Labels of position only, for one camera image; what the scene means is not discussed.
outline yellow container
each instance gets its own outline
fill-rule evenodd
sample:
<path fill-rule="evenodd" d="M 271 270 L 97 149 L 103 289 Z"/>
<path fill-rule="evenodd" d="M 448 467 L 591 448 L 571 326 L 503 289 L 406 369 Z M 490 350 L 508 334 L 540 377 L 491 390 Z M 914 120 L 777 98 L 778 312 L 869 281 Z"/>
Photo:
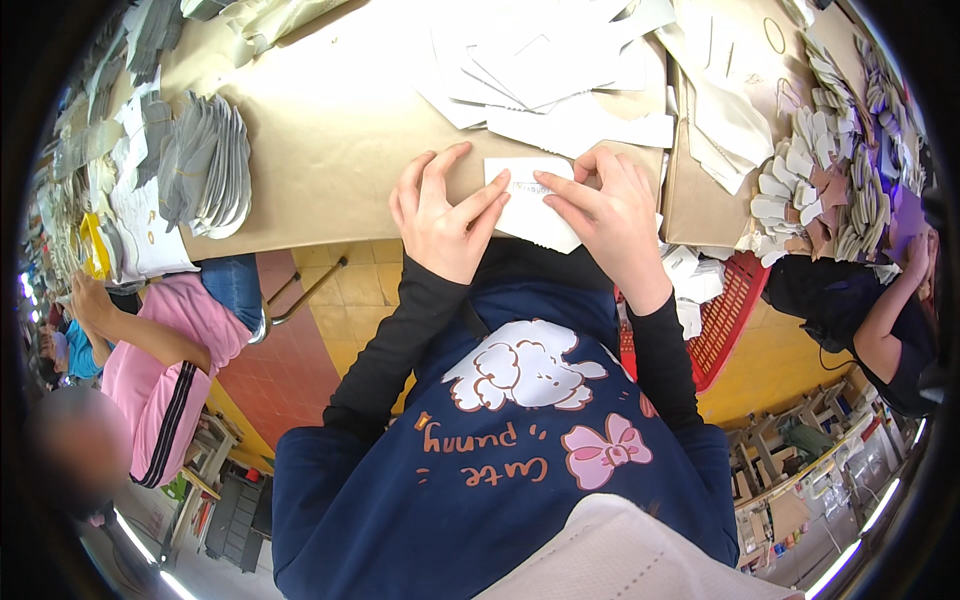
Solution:
<path fill-rule="evenodd" d="M 100 219 L 97 215 L 87 212 L 80 223 L 80 241 L 86 255 L 84 271 L 96 279 L 105 280 L 110 275 L 110 257 L 97 230 L 99 226 Z"/>

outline tiled floor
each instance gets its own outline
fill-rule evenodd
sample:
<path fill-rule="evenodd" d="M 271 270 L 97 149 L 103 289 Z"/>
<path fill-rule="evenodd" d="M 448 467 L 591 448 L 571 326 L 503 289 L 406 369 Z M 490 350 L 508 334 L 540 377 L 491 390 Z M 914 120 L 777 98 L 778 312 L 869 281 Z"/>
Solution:
<path fill-rule="evenodd" d="M 296 270 L 290 251 L 257 255 L 260 287 L 270 297 Z M 288 290 L 272 312 L 281 314 L 297 299 L 297 286 Z M 320 332 L 305 308 L 289 322 L 273 328 L 256 346 L 247 346 L 222 369 L 217 379 L 264 441 L 276 441 L 291 427 L 319 425 L 340 377 L 327 354 Z"/>
<path fill-rule="evenodd" d="M 304 289 L 322 277 L 341 255 L 349 260 L 349 265 L 310 301 L 326 352 L 342 377 L 373 338 L 380 321 L 393 314 L 398 304 L 402 245 L 399 240 L 386 240 L 292 252 Z M 820 366 L 819 347 L 798 328 L 799 324 L 800 320 L 760 302 L 727 367 L 713 388 L 700 396 L 700 411 L 707 421 L 737 425 L 751 412 L 759 415 L 764 410 L 776 411 L 818 384 L 832 383 L 842 376 L 845 369 L 828 372 Z M 846 353 L 827 354 L 824 362 L 839 365 L 849 358 Z"/>

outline metal stool leg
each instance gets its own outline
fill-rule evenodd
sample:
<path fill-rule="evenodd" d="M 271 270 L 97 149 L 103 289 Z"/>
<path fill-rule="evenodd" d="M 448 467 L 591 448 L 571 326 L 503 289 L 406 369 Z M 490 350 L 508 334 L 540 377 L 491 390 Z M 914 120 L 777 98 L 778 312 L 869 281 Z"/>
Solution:
<path fill-rule="evenodd" d="M 260 324 L 259 330 L 257 330 L 257 332 L 253 335 L 253 339 L 250 340 L 250 343 L 259 344 L 270 334 L 271 327 L 274 325 L 284 324 L 293 319 L 294 315 L 297 314 L 297 311 L 303 308 L 303 306 L 310 301 L 313 295 L 316 294 L 325 283 L 330 281 L 331 277 L 336 275 L 338 271 L 346 266 L 347 258 L 345 256 L 341 256 L 337 261 L 337 264 L 330 267 L 330 270 L 327 271 L 319 281 L 311 285 L 309 290 L 303 292 L 303 294 L 297 299 L 297 301 L 293 303 L 287 312 L 283 313 L 279 317 L 271 317 L 270 307 L 274 304 L 274 302 L 279 300 L 279 298 L 290 289 L 291 285 L 297 281 L 300 281 L 300 273 L 294 273 L 293 276 L 290 277 L 290 279 L 288 279 L 287 282 L 284 283 L 283 286 L 280 287 L 280 289 L 277 290 L 269 300 L 263 299 L 263 321 Z"/>

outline blue shirt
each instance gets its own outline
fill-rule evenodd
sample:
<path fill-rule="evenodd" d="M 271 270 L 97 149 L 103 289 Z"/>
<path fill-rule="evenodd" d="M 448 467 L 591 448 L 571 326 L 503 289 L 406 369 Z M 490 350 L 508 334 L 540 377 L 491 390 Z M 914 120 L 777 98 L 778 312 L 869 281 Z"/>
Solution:
<path fill-rule="evenodd" d="M 81 329 L 80 322 L 74 319 L 63 335 L 70 348 L 66 374 L 75 375 L 80 379 L 92 379 L 99 375 L 104 368 L 98 367 L 93 361 L 93 346 Z"/>
<path fill-rule="evenodd" d="M 736 564 L 723 431 L 670 431 L 606 347 L 575 332 L 605 330 L 604 317 L 563 316 L 544 298 L 503 289 L 475 301 L 496 330 L 478 345 L 451 323 L 372 448 L 330 427 L 280 439 L 273 549 L 284 595 L 471 597 L 593 492 L 632 500 Z M 565 323 L 513 321 L 506 307 L 518 302 Z"/>

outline fluorescent light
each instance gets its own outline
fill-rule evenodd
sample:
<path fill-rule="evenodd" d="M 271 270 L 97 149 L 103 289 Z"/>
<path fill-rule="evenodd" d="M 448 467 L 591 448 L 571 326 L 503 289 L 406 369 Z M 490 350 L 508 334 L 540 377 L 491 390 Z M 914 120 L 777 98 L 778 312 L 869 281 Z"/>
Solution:
<path fill-rule="evenodd" d="M 170 586 L 170 589 L 175 591 L 180 598 L 183 600 L 197 600 L 197 596 L 193 595 L 179 582 L 177 578 L 171 575 L 166 571 L 160 571 L 160 577 L 163 578 L 163 581 L 167 582 L 167 585 Z"/>
<path fill-rule="evenodd" d="M 876 505 L 876 510 L 870 518 L 867 519 L 867 524 L 863 526 L 863 529 L 860 530 L 860 535 L 870 531 L 870 528 L 874 526 L 876 520 L 880 518 L 880 514 L 883 513 L 883 509 L 887 508 L 887 503 L 890 502 L 890 498 L 894 497 L 894 492 L 897 490 L 897 486 L 900 484 L 900 478 L 894 479 L 893 483 L 890 484 L 890 487 L 887 488 L 887 492 L 880 498 L 880 503 Z"/>
<path fill-rule="evenodd" d="M 123 515 L 120 514 L 120 511 L 113 509 L 117 515 L 117 522 L 120 523 L 120 527 L 123 528 L 124 532 L 127 534 L 127 537 L 130 538 L 130 541 L 133 542 L 133 545 L 136 546 L 136 549 L 140 551 L 140 554 L 143 555 L 143 558 L 147 559 L 148 563 L 155 563 L 156 559 L 154 555 L 147 550 L 147 546 L 143 545 L 143 542 L 140 541 L 140 538 L 136 536 L 136 533 L 131 529 L 130 524 L 127 523 L 127 520 L 123 518 Z"/>
<path fill-rule="evenodd" d="M 924 433 L 924 427 L 926 427 L 926 419 L 920 421 L 920 426 L 917 427 L 917 435 L 914 436 L 913 443 L 910 445 L 911 448 L 917 445 L 917 442 L 920 441 L 920 436 L 922 436 L 922 434 Z"/>
<path fill-rule="evenodd" d="M 813 584 L 813 586 L 806 591 L 804 598 L 806 598 L 806 600 L 810 600 L 811 598 L 816 597 L 816 595 L 820 593 L 820 591 L 825 588 L 827 584 L 830 583 L 830 580 L 832 580 L 833 577 L 840 572 L 840 569 L 842 569 L 844 564 L 850 560 L 850 558 L 853 556 L 853 553 L 856 552 L 856 549 L 859 547 L 860 540 L 857 540 L 853 543 L 853 545 L 844 550 L 843 554 L 840 555 L 840 558 L 836 560 L 836 563 L 832 564 L 830 568 L 827 569 L 827 572 L 824 573 L 824 576 L 818 579 L 817 583 Z"/>

